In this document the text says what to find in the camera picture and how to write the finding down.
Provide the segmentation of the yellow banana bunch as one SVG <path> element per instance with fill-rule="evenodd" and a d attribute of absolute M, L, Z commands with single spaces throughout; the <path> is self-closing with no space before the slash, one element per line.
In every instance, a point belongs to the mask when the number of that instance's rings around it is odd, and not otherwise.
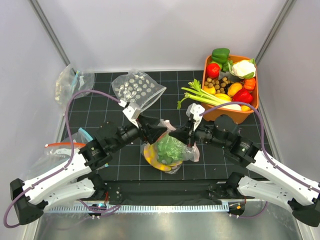
<path fill-rule="evenodd" d="M 144 156 L 145 160 L 148 162 L 149 165 L 167 174 L 174 174 L 176 171 L 179 170 L 180 165 L 182 164 L 182 161 L 178 161 L 169 165 L 158 162 L 156 150 L 149 143 L 147 143 L 142 148 L 142 155 Z"/>

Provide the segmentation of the green lettuce cabbage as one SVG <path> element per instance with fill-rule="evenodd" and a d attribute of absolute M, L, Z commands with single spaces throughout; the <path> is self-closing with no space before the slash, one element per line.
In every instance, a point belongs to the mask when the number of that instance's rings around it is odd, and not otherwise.
<path fill-rule="evenodd" d="M 186 146 L 174 137 L 165 134 L 157 140 L 156 144 L 157 161 L 165 165 L 185 161 Z"/>

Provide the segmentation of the pink-zipper zip bag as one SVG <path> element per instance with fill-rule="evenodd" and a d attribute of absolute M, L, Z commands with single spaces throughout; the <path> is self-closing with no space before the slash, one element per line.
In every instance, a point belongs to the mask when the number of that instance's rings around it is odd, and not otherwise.
<path fill-rule="evenodd" d="M 174 175 L 185 161 L 198 162 L 200 151 L 196 145 L 188 147 L 181 141 L 169 136 L 169 133 L 176 128 L 169 120 L 161 119 L 159 127 L 166 127 L 163 133 L 155 143 L 145 143 L 141 146 L 141 154 L 146 162 L 157 170 L 166 174 Z"/>

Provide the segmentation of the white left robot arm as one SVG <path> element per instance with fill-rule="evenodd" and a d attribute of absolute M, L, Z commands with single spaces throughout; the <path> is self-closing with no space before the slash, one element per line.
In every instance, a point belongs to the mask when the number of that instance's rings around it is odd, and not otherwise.
<path fill-rule="evenodd" d="M 97 170 L 136 139 L 153 144 L 166 131 L 167 127 L 161 126 L 160 120 L 154 117 L 140 116 L 137 125 L 130 123 L 121 128 L 108 121 L 96 130 L 85 146 L 71 149 L 71 159 L 32 179 L 13 180 L 10 183 L 11 206 L 19 225 L 30 224 L 45 211 L 67 202 L 101 200 L 107 186 Z"/>

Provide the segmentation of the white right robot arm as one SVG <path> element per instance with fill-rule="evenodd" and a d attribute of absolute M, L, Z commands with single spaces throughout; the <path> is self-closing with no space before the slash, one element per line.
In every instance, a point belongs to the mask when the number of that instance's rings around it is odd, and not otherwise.
<path fill-rule="evenodd" d="M 269 180 L 259 182 L 234 172 L 228 178 L 225 192 L 230 198 L 253 197 L 278 205 L 300 222 L 320 224 L 320 184 L 283 165 L 261 147 L 239 133 L 239 127 L 227 115 L 214 121 L 213 127 L 195 126 L 195 120 L 169 135 L 191 147 L 195 142 L 223 148 L 225 158 Z"/>

